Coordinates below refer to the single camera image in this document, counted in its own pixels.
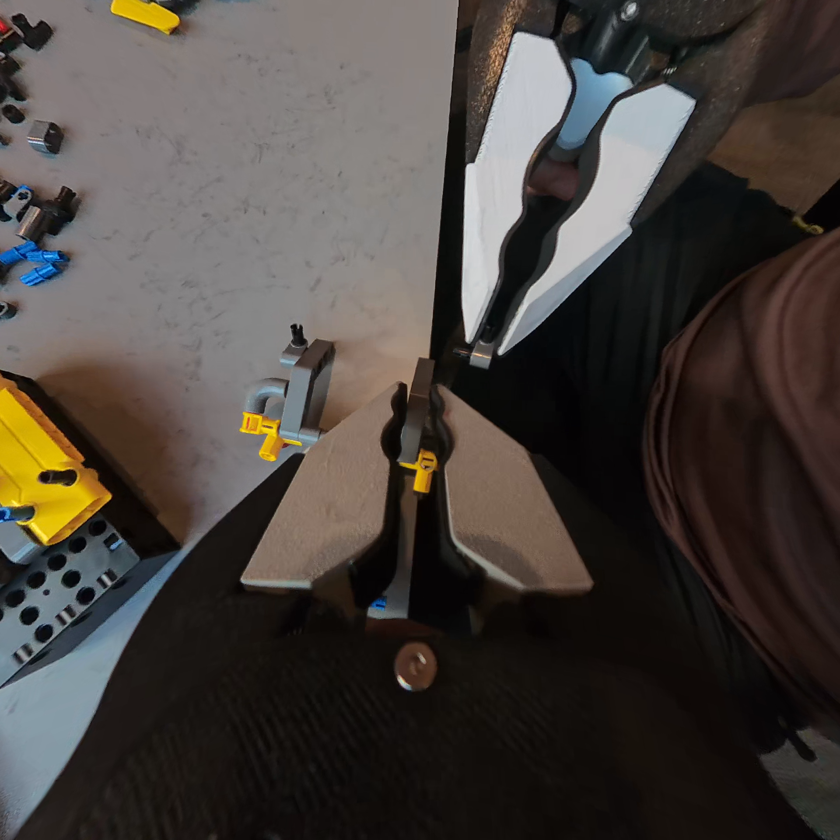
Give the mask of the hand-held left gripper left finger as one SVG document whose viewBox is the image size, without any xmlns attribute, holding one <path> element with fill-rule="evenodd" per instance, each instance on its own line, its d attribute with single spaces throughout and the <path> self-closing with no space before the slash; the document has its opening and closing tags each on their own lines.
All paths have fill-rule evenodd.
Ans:
<svg viewBox="0 0 840 840">
<path fill-rule="evenodd" d="M 375 599 L 389 567 L 376 554 L 398 532 L 406 397 L 389 385 L 310 447 L 241 574 L 247 591 L 311 595 L 343 614 Z"/>
</svg>

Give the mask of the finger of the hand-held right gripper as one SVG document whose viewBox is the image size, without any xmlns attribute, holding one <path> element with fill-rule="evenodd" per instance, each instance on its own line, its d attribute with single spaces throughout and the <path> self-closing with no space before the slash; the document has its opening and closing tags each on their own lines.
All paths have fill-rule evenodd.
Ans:
<svg viewBox="0 0 840 840">
<path fill-rule="evenodd" d="M 478 339 L 501 284 L 503 252 L 525 213 L 534 162 L 571 109 L 571 63 L 553 38 L 517 32 L 505 58 L 476 158 L 465 167 L 463 323 Z"/>
<path fill-rule="evenodd" d="M 560 221 L 549 262 L 539 269 L 497 344 L 499 356 L 527 338 L 632 233 L 632 220 L 697 102 L 659 83 L 617 98 L 595 137 L 589 189 Z"/>
</svg>

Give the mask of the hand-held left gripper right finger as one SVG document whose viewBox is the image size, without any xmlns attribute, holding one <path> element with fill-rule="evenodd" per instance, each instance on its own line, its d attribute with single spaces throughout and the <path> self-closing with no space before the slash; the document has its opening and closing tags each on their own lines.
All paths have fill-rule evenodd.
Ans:
<svg viewBox="0 0 840 840">
<path fill-rule="evenodd" d="M 592 574 L 527 449 L 444 385 L 432 416 L 443 583 L 458 619 L 589 594 Z"/>
</svg>

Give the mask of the yellow curved panel assembly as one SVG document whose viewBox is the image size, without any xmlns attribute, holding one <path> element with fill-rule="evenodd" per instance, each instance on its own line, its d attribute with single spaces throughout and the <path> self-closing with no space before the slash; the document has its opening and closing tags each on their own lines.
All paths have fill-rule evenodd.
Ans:
<svg viewBox="0 0 840 840">
<path fill-rule="evenodd" d="M 429 447 L 424 447 L 427 416 L 434 380 L 434 362 L 421 358 L 417 361 L 413 380 L 407 387 L 406 408 L 399 442 L 393 454 L 401 471 L 398 498 L 398 532 L 394 533 L 376 554 L 389 566 L 379 583 L 371 586 L 377 596 L 362 614 L 347 614 L 349 618 L 367 614 L 372 619 L 406 620 L 410 616 L 413 555 L 417 526 L 417 503 L 429 492 L 437 468 L 437 458 Z"/>
</svg>

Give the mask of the person's right forearm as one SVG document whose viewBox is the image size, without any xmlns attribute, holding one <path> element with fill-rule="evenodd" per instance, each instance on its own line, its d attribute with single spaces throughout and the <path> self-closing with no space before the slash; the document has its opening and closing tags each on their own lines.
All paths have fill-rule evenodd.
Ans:
<svg viewBox="0 0 840 840">
<path fill-rule="evenodd" d="M 764 2 L 769 27 L 745 108 L 804 98 L 839 73 L 839 2 Z"/>
</svg>

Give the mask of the grey desk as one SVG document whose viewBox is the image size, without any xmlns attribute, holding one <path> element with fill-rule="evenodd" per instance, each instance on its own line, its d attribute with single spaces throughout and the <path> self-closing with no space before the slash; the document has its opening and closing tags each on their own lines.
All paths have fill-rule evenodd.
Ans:
<svg viewBox="0 0 840 840">
<path fill-rule="evenodd" d="M 17 53 L 28 120 L 2 177 L 78 192 L 65 275 L 4 294 L 2 366 L 41 384 L 159 514 L 182 551 L 74 652 L 2 689 L 2 838 L 14 838 L 87 734 L 105 690 L 121 749 L 195 655 L 233 651 L 208 601 L 223 516 L 269 479 L 239 431 L 289 325 L 336 342 L 327 425 L 428 351 L 458 2 L 195 2 L 173 35 L 109 2 L 2 2 L 45 20 Z"/>
</svg>

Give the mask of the person's right hand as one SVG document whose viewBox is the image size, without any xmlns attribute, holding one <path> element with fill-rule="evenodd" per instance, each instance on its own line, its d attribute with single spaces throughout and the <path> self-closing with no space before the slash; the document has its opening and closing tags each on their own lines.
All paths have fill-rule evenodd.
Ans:
<svg viewBox="0 0 840 840">
<path fill-rule="evenodd" d="M 529 196 L 550 196 L 562 202 L 571 201 L 579 187 L 580 174 L 573 161 L 557 161 L 550 156 L 536 164 L 528 179 Z"/>
</svg>

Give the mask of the person's black trousers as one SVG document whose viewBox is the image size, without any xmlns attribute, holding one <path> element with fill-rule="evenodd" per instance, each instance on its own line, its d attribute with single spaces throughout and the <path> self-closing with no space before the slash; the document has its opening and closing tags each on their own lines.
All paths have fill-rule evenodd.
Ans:
<svg viewBox="0 0 840 840">
<path fill-rule="evenodd" d="M 579 487 L 631 541 L 628 583 L 650 583 L 687 654 L 717 678 L 759 753 L 807 721 L 656 519 L 645 483 L 648 403 L 669 343 L 741 274 L 806 241 L 767 193 L 704 164 L 544 326 L 454 391 Z"/>
</svg>

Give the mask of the black block with yellow beams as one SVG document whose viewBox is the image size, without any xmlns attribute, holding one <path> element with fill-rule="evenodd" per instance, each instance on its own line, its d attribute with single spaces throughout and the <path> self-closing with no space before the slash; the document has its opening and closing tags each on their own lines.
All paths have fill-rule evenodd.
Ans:
<svg viewBox="0 0 840 840">
<path fill-rule="evenodd" d="M 1 684 L 76 648 L 180 551 L 34 380 L 1 373 Z"/>
</svg>

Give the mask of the yellow curved panel piece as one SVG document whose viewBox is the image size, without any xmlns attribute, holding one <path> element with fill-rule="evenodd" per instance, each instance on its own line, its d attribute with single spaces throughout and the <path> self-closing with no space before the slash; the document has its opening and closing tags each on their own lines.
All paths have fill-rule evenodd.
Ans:
<svg viewBox="0 0 840 840">
<path fill-rule="evenodd" d="M 181 25 L 181 18 L 176 12 L 153 1 L 113 0 L 110 2 L 110 12 L 116 17 L 167 36 L 172 35 Z"/>
</svg>

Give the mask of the pile of small building pieces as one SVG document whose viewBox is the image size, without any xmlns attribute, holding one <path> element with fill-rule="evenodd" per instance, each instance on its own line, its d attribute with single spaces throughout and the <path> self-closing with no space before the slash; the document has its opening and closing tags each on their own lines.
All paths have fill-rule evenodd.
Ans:
<svg viewBox="0 0 840 840">
<path fill-rule="evenodd" d="M 54 29 L 43 19 L 31 22 L 25 14 L 1 17 L 1 116 L 3 123 L 21 126 L 25 121 L 22 105 L 27 93 L 18 80 L 20 63 L 14 52 L 20 47 L 40 51 L 54 36 Z M 79 195 L 63 185 L 53 196 L 42 196 L 24 183 L 1 179 L 1 222 L 13 225 L 16 244 L 2 248 L 1 280 L 19 270 L 19 281 L 28 288 L 38 287 L 61 277 L 70 257 L 57 248 L 43 246 L 73 222 Z"/>
</svg>

